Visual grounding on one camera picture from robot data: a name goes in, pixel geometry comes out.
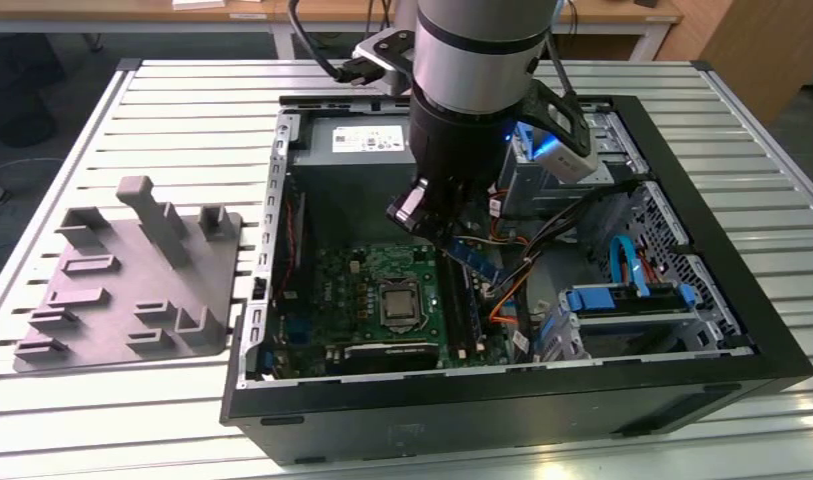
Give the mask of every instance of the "wooden desk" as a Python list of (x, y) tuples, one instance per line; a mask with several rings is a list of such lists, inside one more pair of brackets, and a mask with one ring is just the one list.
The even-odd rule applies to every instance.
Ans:
[[(631, 60), (651, 60), (682, 14), (669, 0), (649, 9), (631, 0), (575, 0), (579, 35), (637, 35)], [(367, 0), (303, 0), (299, 16), (306, 30), (362, 32)], [(373, 21), (382, 19), (379, 3)], [(561, 14), (558, 33), (569, 31), (573, 14)], [(180, 10), (170, 0), (0, 0), (0, 32), (144, 33), (270, 32), (281, 59), (295, 58), (287, 24), (287, 0), (230, 1), (223, 8)]]

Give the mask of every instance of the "wooden cabinet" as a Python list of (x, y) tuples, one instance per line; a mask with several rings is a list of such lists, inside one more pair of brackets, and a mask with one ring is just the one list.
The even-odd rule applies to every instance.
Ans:
[(705, 60), (762, 123), (813, 77), (813, 0), (671, 0), (655, 60)]

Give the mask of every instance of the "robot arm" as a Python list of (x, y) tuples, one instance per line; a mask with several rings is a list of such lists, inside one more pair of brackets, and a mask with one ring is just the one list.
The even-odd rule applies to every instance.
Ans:
[(347, 73), (337, 74), (342, 79), (333, 75), (354, 84), (382, 79), (389, 94), (411, 86), (417, 176), (387, 216), (437, 245), (447, 244), (463, 206), (498, 177), (517, 122), (541, 132), (534, 160), (561, 180), (575, 182), (595, 169), (574, 92), (567, 88), (561, 98), (533, 79), (555, 4), (418, 0), (414, 34), (379, 32), (357, 46), (357, 58), (341, 69)]

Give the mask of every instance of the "power supply label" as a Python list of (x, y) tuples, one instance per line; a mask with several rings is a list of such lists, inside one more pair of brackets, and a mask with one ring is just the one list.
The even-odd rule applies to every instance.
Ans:
[(331, 132), (334, 153), (402, 152), (405, 149), (399, 125), (337, 127)]

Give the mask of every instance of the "motherboard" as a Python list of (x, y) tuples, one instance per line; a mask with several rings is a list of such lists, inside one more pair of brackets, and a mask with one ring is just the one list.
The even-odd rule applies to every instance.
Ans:
[(317, 250), (309, 313), (282, 325), (290, 376), (506, 363), (502, 339), (469, 356), (451, 348), (437, 259), (430, 245)]

